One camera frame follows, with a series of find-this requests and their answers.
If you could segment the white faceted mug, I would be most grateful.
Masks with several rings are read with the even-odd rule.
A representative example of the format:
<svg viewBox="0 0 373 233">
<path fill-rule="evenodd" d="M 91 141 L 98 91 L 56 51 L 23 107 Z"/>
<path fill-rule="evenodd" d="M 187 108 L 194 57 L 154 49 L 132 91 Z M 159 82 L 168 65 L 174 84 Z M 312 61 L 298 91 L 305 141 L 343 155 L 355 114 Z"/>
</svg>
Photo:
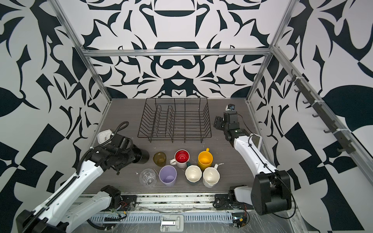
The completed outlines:
<svg viewBox="0 0 373 233">
<path fill-rule="evenodd" d="M 203 172 L 203 184 L 207 188 L 214 187 L 220 180 L 220 173 L 218 171 L 219 164 L 214 167 L 208 167 Z"/>
</svg>

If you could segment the black mug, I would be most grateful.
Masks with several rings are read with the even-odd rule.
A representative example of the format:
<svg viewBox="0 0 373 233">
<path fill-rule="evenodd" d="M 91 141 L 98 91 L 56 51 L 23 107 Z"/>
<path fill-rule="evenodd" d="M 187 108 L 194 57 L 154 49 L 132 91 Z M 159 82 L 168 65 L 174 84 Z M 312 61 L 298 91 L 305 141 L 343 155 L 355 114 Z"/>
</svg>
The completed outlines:
<svg viewBox="0 0 373 233">
<path fill-rule="evenodd" d="M 150 155 L 149 152 L 146 150 L 142 150 L 139 148 L 133 148 L 134 153 L 134 164 L 145 164 L 149 161 Z"/>
</svg>

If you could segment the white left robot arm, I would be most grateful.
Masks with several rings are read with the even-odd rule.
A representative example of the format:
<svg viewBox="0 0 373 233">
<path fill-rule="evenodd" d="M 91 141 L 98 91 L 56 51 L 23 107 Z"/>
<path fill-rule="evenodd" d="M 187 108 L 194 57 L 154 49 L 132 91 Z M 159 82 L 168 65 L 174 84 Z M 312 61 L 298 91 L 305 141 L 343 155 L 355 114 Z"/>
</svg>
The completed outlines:
<svg viewBox="0 0 373 233">
<path fill-rule="evenodd" d="M 116 173 L 134 163 L 145 163 L 147 152 L 130 138 L 113 134 L 106 142 L 91 147 L 79 161 L 76 172 L 48 199 L 33 211 L 22 211 L 16 218 L 20 233 L 71 233 L 96 213 L 119 208 L 121 192 L 113 186 L 103 187 L 90 200 L 71 209 L 83 191 L 105 171 Z"/>
</svg>

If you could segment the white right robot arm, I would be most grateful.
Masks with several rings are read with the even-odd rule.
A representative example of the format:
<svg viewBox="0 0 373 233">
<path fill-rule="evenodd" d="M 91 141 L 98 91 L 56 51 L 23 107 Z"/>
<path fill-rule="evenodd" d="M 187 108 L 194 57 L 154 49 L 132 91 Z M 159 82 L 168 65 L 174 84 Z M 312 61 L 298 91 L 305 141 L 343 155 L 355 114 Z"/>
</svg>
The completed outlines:
<svg viewBox="0 0 373 233">
<path fill-rule="evenodd" d="M 252 187 L 232 186 L 228 192 L 233 203 L 248 204 L 259 215 L 276 214 L 292 208 L 290 176 L 278 170 L 260 152 L 253 142 L 254 134 L 240 127 L 237 111 L 226 110 L 217 116 L 214 128 L 224 132 L 225 139 L 242 156 L 254 176 Z"/>
</svg>

